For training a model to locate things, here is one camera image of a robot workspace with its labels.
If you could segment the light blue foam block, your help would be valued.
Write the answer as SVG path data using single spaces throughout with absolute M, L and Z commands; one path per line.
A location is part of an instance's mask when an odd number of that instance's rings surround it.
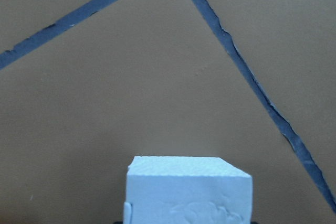
M 253 179 L 219 157 L 136 156 L 124 223 L 250 223 Z

